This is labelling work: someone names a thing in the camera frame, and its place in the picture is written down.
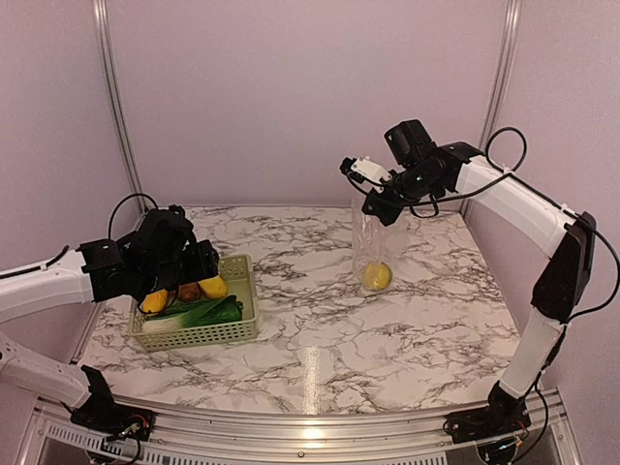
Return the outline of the brown potato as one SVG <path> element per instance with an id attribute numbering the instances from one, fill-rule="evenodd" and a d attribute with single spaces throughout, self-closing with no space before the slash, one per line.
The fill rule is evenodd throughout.
<path id="1" fill-rule="evenodd" d="M 182 302 L 193 302 L 202 297 L 202 290 L 198 283 L 184 284 L 178 288 L 176 296 Z"/>

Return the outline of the green white bok choy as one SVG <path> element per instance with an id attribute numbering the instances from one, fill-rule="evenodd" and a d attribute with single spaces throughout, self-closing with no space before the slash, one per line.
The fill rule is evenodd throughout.
<path id="1" fill-rule="evenodd" d="M 206 310 L 201 312 L 194 310 L 184 315 L 163 320 L 149 320 L 147 317 L 142 324 L 141 331 L 145 333 L 171 332 L 199 326 L 235 323 L 242 320 L 244 305 L 236 299 L 235 295 L 204 300 L 210 300 L 211 303 Z"/>

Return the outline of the beige perforated plastic basket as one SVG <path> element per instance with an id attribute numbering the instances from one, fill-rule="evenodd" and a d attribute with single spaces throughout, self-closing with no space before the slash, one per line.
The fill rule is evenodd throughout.
<path id="1" fill-rule="evenodd" d="M 235 323 L 206 325 L 171 332 L 145 333 L 141 331 L 147 318 L 133 305 L 129 317 L 129 335 L 148 352 L 189 348 L 204 345 L 225 344 L 254 339 L 258 336 L 261 312 L 254 279 L 253 263 L 249 255 L 242 254 L 223 258 L 220 276 L 226 281 L 228 295 L 235 295 L 244 305 L 242 320 Z"/>

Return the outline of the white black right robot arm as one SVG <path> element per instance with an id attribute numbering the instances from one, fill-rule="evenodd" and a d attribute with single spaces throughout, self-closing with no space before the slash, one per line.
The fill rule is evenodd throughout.
<path id="1" fill-rule="evenodd" d="M 387 170 L 368 158 L 349 160 L 350 182 L 370 184 L 362 212 L 392 225 L 404 209 L 472 200 L 525 234 L 547 256 L 535 283 L 533 310 L 511 362 L 489 392 L 485 406 L 448 414 L 446 430 L 456 444 L 523 430 L 531 421 L 526 398 L 557 357 L 576 306 L 589 283 L 596 242 L 604 242 L 595 218 L 576 213 L 527 184 L 514 169 L 495 164 L 488 149 L 465 141 L 437 144 L 418 120 L 399 123 L 384 139 L 399 166 Z"/>

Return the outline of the aluminium front rail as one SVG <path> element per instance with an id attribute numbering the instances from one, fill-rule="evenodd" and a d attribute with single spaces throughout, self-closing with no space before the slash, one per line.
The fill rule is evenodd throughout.
<path id="1" fill-rule="evenodd" d="M 531 395 L 526 430 L 457 444 L 447 433 L 451 407 L 411 412 L 293 415 L 206 410 L 123 398 L 154 414 L 148 440 L 106 444 L 104 434 L 74 425 L 58 404 L 37 400 L 15 464 L 481 464 L 523 439 L 524 464 L 580 464 L 558 390 Z"/>

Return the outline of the yellow lemon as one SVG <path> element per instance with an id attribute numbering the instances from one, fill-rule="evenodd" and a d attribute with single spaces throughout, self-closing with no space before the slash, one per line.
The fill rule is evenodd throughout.
<path id="1" fill-rule="evenodd" d="M 228 286 L 226 281 L 219 275 L 200 280 L 198 285 L 202 295 L 207 299 L 220 299 L 228 295 Z"/>

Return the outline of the dark green cucumber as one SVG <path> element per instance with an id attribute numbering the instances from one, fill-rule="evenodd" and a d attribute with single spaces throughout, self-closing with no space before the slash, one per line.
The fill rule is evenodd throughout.
<path id="1" fill-rule="evenodd" d="M 173 305 L 167 307 L 162 312 L 149 317 L 149 320 L 163 320 L 167 318 L 173 318 L 177 315 L 184 315 L 188 312 L 198 310 L 199 312 L 207 309 L 207 306 L 211 303 L 210 300 L 198 300 L 194 302 L 184 302 L 182 304 Z"/>

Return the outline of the right aluminium frame post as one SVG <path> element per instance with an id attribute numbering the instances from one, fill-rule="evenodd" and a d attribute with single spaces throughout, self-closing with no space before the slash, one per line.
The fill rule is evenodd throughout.
<path id="1" fill-rule="evenodd" d="M 498 128 L 502 105 L 508 93 L 512 67 L 517 47 L 523 2 L 509 0 L 505 11 L 499 57 L 492 80 L 490 98 L 480 134 L 479 146 L 484 147 Z"/>

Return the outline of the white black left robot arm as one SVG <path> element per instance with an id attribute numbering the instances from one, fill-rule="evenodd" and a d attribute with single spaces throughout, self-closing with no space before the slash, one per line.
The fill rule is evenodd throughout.
<path id="1" fill-rule="evenodd" d="M 218 265 L 218 253 L 208 240 L 196 239 L 182 207 L 155 206 L 118 239 L 65 247 L 47 262 L 3 273 L 1 320 L 123 295 L 142 302 L 156 291 L 212 278 Z M 111 432 L 148 424 L 146 414 L 115 402 L 99 370 L 58 362 L 8 336 L 1 338 L 1 380 L 65 405 L 72 422 L 91 429 Z"/>

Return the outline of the clear zip top bag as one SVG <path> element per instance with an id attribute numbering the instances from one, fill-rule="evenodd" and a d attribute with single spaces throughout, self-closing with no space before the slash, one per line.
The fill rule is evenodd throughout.
<path id="1" fill-rule="evenodd" d="M 362 212 L 364 201 L 365 197 L 361 193 L 354 192 L 352 194 L 352 270 L 355 278 L 365 291 L 369 293 L 381 293 L 383 291 L 372 292 L 366 290 L 362 285 L 362 275 L 369 263 L 386 263 L 390 267 L 389 262 L 391 261 L 391 256 L 387 248 L 387 229 L 381 224 L 378 218 L 366 215 Z"/>

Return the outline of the orange yellow mango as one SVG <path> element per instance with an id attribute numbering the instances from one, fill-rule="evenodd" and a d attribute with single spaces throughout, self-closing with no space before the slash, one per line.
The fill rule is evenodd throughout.
<path id="1" fill-rule="evenodd" d="M 168 306 L 169 294 L 169 291 L 161 290 L 147 295 L 139 305 L 139 311 L 146 317 L 154 317 L 161 314 Z"/>

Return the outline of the aluminium frame post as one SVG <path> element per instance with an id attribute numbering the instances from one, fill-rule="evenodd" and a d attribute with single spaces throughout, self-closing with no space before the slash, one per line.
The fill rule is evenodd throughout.
<path id="1" fill-rule="evenodd" d="M 512 67 L 517 47 L 523 2 L 509 0 L 505 11 L 499 57 L 492 80 L 490 98 L 480 134 L 479 146 L 484 147 L 498 128 L 502 105 L 508 93 Z"/>
<path id="2" fill-rule="evenodd" d="M 132 194 L 136 194 L 135 204 L 142 213 L 146 210 L 138 165 L 135 159 L 133 146 L 124 114 L 119 81 L 116 72 L 112 36 L 109 25 L 108 2 L 94 0 L 92 2 L 95 31 L 98 40 L 98 49 L 103 66 L 104 81 L 108 92 L 108 101 L 114 130 L 118 139 L 123 166 L 128 178 Z"/>

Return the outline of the left aluminium frame post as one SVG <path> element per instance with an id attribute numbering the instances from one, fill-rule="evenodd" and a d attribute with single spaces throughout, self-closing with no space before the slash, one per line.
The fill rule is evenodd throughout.
<path id="1" fill-rule="evenodd" d="M 108 2 L 94 0 L 92 2 L 95 31 L 98 40 L 98 49 L 103 66 L 104 81 L 108 92 L 108 101 L 114 130 L 118 139 L 123 166 L 128 178 L 132 194 L 136 194 L 135 204 L 142 213 L 146 210 L 138 165 L 135 159 L 133 146 L 124 114 L 119 81 L 116 72 L 112 36 L 109 25 Z"/>

